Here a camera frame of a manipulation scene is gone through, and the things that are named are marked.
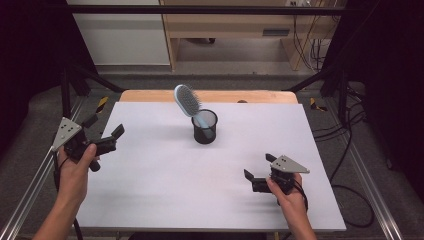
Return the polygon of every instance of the light blue hairbrush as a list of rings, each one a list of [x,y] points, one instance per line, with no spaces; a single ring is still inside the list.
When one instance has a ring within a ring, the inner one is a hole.
[[[180,84],[175,87],[174,98],[184,114],[188,117],[193,117],[199,123],[206,138],[212,138],[214,133],[209,128],[210,126],[199,115],[201,103],[192,89],[186,85]]]

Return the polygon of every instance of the human arm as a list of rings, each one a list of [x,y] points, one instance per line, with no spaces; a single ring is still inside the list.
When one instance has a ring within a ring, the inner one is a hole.
[[[59,150],[60,169],[59,192],[47,218],[35,234],[38,239],[66,239],[69,229],[87,195],[88,167],[95,159],[97,147],[91,144],[80,161],[68,159],[64,149]]]
[[[302,177],[299,173],[294,174],[295,180],[302,185]],[[285,195],[281,188],[271,178],[267,178],[271,192],[277,197],[280,203],[281,210],[287,220],[290,231],[297,240],[316,239],[315,233],[312,230],[311,224],[306,214],[305,203],[302,194],[293,189],[289,195]]]

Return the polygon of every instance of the hairbrush head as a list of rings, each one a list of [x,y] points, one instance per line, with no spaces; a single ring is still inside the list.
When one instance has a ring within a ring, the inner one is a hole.
[[[181,110],[188,117],[193,117],[199,112],[201,104],[190,87],[183,84],[175,87],[174,98]]]

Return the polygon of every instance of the silver metal bracket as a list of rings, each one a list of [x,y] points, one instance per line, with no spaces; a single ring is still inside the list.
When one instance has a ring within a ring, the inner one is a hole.
[[[287,173],[310,173],[309,169],[300,165],[293,159],[281,155],[271,163],[271,168]]]
[[[75,136],[82,127],[71,120],[63,117],[57,129],[56,137],[53,142],[52,151],[56,152],[63,144],[67,143],[73,136]]]

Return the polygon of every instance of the gray floor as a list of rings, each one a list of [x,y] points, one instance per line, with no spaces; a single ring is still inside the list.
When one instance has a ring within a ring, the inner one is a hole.
[[[211,45],[205,39],[187,39],[181,42],[175,72],[169,69],[138,67],[130,71],[108,69],[105,78],[125,87],[134,89],[173,89],[179,83],[189,83],[195,89],[286,89],[313,74],[303,69],[292,72],[287,57],[278,40],[241,40],[217,39]],[[111,93],[96,83],[90,82],[93,91],[85,99],[79,119],[95,111],[99,99],[109,96],[104,111],[99,115],[99,122],[90,129],[90,138],[101,135],[113,102],[119,94]],[[312,130],[328,128],[336,124],[329,111],[313,110],[310,98],[314,97],[320,107],[328,106],[332,99],[322,99],[316,89],[320,83],[309,86],[297,93],[299,102],[304,105],[305,113]],[[360,84],[353,84],[355,89],[363,91]],[[349,99],[352,106],[354,99]],[[0,226],[4,226],[27,186],[35,175],[41,160],[51,145],[51,139],[61,117],[60,89],[53,88],[35,96],[30,102],[30,112],[25,119],[13,145],[0,162]],[[314,135],[328,131],[314,132]],[[401,172],[387,169],[385,156],[369,124],[361,121],[353,127],[353,140],[362,159],[381,192],[385,203],[404,239],[424,239],[424,206],[410,188]],[[345,144],[342,137],[317,142],[321,158],[330,175],[338,163]],[[348,155],[335,179],[335,184],[342,184],[355,189],[365,196],[360,178],[353,167],[352,156]],[[348,191],[334,190],[343,216],[355,223],[366,223],[371,216],[366,204]],[[28,217],[23,223],[20,235],[33,234],[48,213],[55,198],[51,176],[48,178]],[[320,239],[386,239],[382,230],[381,219],[376,219],[368,228],[347,225],[345,232],[319,233]],[[114,236],[114,232],[84,231],[86,236]]]

